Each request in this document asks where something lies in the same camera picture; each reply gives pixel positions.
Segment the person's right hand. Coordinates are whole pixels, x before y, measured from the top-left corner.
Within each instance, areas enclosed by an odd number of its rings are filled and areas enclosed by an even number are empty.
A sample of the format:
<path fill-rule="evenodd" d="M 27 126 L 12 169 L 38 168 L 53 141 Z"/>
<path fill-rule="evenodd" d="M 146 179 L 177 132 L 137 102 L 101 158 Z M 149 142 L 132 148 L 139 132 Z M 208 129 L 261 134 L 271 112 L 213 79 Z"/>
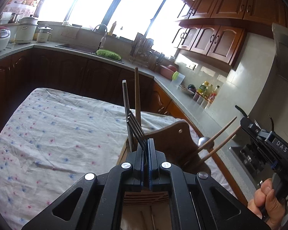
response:
<path fill-rule="evenodd" d="M 260 208 L 264 207 L 269 216 L 266 222 L 271 229 L 279 229 L 285 216 L 285 204 L 279 202 L 275 196 L 271 178 L 265 180 L 261 188 L 255 191 L 253 199 L 248 202 L 248 209 L 262 218 Z"/>

